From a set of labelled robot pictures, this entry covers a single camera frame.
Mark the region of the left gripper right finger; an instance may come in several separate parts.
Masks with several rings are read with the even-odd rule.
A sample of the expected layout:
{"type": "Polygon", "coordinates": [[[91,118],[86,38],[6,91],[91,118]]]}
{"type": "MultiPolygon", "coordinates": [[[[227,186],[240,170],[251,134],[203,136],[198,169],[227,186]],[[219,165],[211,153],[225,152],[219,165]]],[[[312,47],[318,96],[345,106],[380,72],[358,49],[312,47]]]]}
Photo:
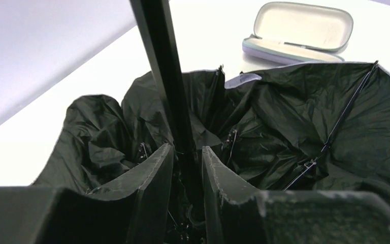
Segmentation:
{"type": "Polygon", "coordinates": [[[390,206],[353,191],[266,191],[202,149],[207,243],[390,243],[390,206]]]}

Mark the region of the purple umbrella case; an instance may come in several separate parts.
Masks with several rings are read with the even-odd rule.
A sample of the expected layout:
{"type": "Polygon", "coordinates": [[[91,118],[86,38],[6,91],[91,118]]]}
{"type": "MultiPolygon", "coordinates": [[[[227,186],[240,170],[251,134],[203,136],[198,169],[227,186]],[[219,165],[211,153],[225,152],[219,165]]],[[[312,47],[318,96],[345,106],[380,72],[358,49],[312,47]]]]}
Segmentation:
{"type": "Polygon", "coordinates": [[[352,16],[341,9],[292,2],[264,4],[253,32],[242,41],[251,56],[289,65],[342,62],[338,53],[353,31],[352,16]]]}

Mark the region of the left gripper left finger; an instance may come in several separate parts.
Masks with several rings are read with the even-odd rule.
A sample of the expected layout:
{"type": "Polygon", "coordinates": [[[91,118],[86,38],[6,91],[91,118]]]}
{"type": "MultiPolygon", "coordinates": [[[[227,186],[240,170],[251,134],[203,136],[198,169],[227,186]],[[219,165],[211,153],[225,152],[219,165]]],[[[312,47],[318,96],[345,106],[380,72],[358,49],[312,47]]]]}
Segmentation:
{"type": "Polygon", "coordinates": [[[173,159],[164,144],[90,194],[0,187],[0,243],[162,243],[173,159]]]}

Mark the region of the purple umbrella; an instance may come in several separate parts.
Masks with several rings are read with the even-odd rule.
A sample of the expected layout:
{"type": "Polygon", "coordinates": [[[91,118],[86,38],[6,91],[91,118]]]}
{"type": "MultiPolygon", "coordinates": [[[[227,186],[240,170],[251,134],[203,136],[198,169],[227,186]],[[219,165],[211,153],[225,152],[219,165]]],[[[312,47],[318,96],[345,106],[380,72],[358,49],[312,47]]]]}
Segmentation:
{"type": "Polygon", "coordinates": [[[378,63],[182,73],[169,3],[132,1],[151,71],[121,104],[82,96],[36,186],[90,194],[173,147],[162,243],[207,243],[202,149],[266,191],[353,191],[390,206],[390,74],[378,63]]]}

